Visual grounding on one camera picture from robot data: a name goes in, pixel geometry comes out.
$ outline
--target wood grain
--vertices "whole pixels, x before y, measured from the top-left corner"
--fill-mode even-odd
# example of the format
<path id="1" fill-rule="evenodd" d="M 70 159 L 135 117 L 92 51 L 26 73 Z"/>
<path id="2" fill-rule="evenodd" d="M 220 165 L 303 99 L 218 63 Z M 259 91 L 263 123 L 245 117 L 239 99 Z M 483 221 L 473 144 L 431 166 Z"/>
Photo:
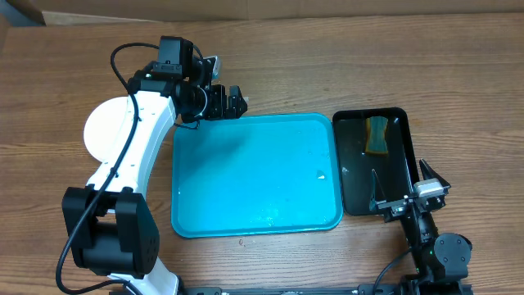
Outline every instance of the wood grain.
<path id="1" fill-rule="evenodd" d="M 416 155 L 453 185 L 434 216 L 441 233 L 473 242 L 466 282 L 476 294 L 522 294 L 522 28 L 523 14 L 485 14 L 9 29 L 0 59 L 0 293 L 58 293 L 61 198 L 98 165 L 83 145 L 84 123 L 124 94 L 111 51 L 173 34 L 223 58 L 220 82 L 242 87 L 249 116 L 403 107 Z M 155 58 L 129 49 L 117 64 L 130 76 Z M 344 216 L 320 233 L 180 238 L 169 222 L 172 149 L 169 135 L 147 202 L 160 257 L 189 286 L 355 286 L 406 248 L 400 224 L 374 216 Z M 412 267 L 406 260 L 385 281 Z M 71 259 L 64 277 L 72 288 L 103 279 Z"/>

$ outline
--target blue object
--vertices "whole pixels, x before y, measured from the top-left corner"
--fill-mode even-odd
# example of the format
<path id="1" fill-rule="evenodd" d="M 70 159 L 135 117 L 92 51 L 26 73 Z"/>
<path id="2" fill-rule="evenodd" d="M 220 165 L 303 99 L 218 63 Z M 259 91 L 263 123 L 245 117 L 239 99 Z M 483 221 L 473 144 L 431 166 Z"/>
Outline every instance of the blue object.
<path id="1" fill-rule="evenodd" d="M 171 224 L 186 238 L 332 229 L 342 218 L 331 121 L 202 121 L 174 135 Z"/>

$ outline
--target wooden table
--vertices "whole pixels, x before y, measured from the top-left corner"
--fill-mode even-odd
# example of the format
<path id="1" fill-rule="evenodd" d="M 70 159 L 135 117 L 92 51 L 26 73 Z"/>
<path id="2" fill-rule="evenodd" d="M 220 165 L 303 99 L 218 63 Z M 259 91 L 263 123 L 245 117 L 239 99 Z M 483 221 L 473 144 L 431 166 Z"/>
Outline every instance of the wooden table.
<path id="1" fill-rule="evenodd" d="M 242 87 L 249 116 L 403 107 L 416 155 L 453 185 L 434 216 L 441 233 L 473 242 L 466 282 L 476 294 L 522 294 L 523 32 L 524 14 L 11 28 L 0 58 L 0 293 L 59 293 L 61 199 L 99 165 L 84 123 L 124 94 L 111 51 L 169 34 L 223 58 L 220 82 Z M 133 48 L 117 64 L 129 77 L 155 58 Z M 406 248 L 400 224 L 375 216 L 346 215 L 328 232 L 180 238 L 169 222 L 172 149 L 168 136 L 147 203 L 162 261 L 189 286 L 356 286 Z M 70 257 L 64 272 L 71 288 L 104 279 Z M 413 272 L 406 259 L 385 281 Z"/>

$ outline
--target blue tray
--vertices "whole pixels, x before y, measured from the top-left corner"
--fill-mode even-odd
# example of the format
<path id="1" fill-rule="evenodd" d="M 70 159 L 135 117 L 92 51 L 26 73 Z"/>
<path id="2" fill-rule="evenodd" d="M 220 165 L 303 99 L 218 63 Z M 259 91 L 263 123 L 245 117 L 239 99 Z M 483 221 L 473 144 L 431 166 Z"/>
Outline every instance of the blue tray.
<path id="1" fill-rule="evenodd" d="M 342 218 L 330 120 L 202 121 L 174 135 L 171 224 L 186 238 L 332 229 Z"/>

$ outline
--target black container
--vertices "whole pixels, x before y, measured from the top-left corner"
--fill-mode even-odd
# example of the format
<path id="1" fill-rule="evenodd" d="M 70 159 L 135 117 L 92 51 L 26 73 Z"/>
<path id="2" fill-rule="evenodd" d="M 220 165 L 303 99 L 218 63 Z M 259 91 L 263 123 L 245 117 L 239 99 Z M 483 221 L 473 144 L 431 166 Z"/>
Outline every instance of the black container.
<path id="1" fill-rule="evenodd" d="M 365 150 L 369 117 L 388 119 L 385 140 L 388 153 L 369 155 Z M 344 208 L 353 216 L 377 214 L 370 202 L 375 194 L 376 173 L 387 202 L 409 195 L 418 182 L 418 171 L 408 116 L 398 107 L 339 111 L 333 116 Z"/>

